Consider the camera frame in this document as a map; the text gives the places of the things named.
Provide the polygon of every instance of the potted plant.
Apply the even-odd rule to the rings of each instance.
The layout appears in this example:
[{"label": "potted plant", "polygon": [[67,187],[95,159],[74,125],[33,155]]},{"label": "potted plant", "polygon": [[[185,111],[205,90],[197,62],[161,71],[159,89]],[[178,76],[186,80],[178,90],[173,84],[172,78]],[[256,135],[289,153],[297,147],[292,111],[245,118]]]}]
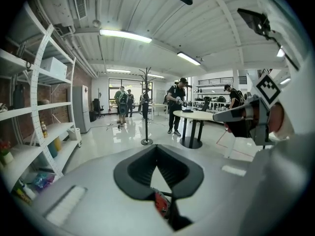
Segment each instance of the potted plant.
[{"label": "potted plant", "polygon": [[8,164],[13,161],[13,156],[10,152],[10,142],[0,140],[0,155],[3,164]]}]

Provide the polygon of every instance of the wooden desk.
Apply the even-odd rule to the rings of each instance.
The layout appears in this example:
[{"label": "wooden desk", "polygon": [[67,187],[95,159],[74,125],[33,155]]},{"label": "wooden desk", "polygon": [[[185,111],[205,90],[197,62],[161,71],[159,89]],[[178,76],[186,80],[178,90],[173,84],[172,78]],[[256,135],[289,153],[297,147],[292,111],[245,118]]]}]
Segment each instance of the wooden desk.
[{"label": "wooden desk", "polygon": [[[176,116],[184,118],[183,137],[180,140],[181,145],[187,148],[200,148],[202,146],[202,142],[200,139],[201,139],[201,133],[202,133],[202,128],[203,128],[203,121],[213,120],[213,114],[209,112],[203,112],[203,111],[194,111],[193,113],[184,113],[181,110],[174,111],[173,113]],[[192,128],[191,128],[191,136],[185,138],[187,119],[192,119]],[[195,138],[197,120],[200,121],[198,139]]]},{"label": "wooden desk", "polygon": [[154,118],[154,108],[165,108],[166,107],[166,118],[168,117],[168,105],[166,104],[159,104],[159,103],[150,103],[149,107],[152,107],[152,120]]}]

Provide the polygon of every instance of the fluorescent light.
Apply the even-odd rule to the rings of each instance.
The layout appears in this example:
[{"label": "fluorescent light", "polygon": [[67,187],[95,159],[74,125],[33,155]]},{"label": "fluorescent light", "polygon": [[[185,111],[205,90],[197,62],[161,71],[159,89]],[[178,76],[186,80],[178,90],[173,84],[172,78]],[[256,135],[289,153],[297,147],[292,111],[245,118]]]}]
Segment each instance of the fluorescent light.
[{"label": "fluorescent light", "polygon": [[280,82],[280,84],[283,85],[283,84],[289,82],[290,80],[291,80],[290,78],[287,78],[287,79],[285,79],[284,81]]},{"label": "fluorescent light", "polygon": [[121,30],[111,30],[111,29],[100,29],[99,34],[104,36],[113,36],[113,37],[124,37],[134,40],[139,40],[145,43],[150,43],[152,41],[151,38],[143,37],[131,32],[121,31]]},{"label": "fluorescent light", "polygon": [[107,72],[122,72],[122,73],[129,73],[130,71],[127,71],[127,70],[116,70],[116,69],[107,69]]},{"label": "fluorescent light", "polygon": [[193,58],[189,57],[188,55],[186,55],[185,53],[182,53],[182,52],[179,52],[177,54],[177,56],[183,58],[183,59],[186,59],[187,61],[193,63],[194,65],[200,65],[200,63],[196,60],[194,60]]},{"label": "fluorescent light", "polygon": [[277,57],[281,57],[282,58],[284,56],[285,56],[284,50],[282,50],[282,48],[280,48],[279,51],[278,51]]},{"label": "fluorescent light", "polygon": [[148,74],[148,76],[150,76],[150,77],[157,77],[157,78],[164,78],[164,76],[150,74],[150,73]]}]

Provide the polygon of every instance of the refrigerator door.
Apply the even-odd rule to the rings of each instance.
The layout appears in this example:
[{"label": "refrigerator door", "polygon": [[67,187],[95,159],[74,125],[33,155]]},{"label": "refrigerator door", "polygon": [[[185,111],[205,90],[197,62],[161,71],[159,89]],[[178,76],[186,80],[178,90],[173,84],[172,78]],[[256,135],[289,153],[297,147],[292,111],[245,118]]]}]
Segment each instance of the refrigerator door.
[{"label": "refrigerator door", "polygon": [[87,133],[91,128],[89,111],[83,113],[84,130],[80,130],[80,133]]},{"label": "refrigerator door", "polygon": [[82,86],[82,112],[89,111],[89,90],[88,87]]}]

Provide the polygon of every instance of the yellow container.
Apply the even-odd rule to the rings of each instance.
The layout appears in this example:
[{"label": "yellow container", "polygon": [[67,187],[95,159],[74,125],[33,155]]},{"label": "yellow container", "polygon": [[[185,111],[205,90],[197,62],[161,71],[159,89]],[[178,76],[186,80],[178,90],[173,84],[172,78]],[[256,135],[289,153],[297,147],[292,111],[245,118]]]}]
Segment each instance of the yellow container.
[{"label": "yellow container", "polygon": [[57,138],[54,140],[54,144],[55,144],[55,147],[56,147],[56,150],[57,150],[57,151],[60,151],[60,150],[62,149],[61,141],[60,141],[59,137],[57,137]]}]

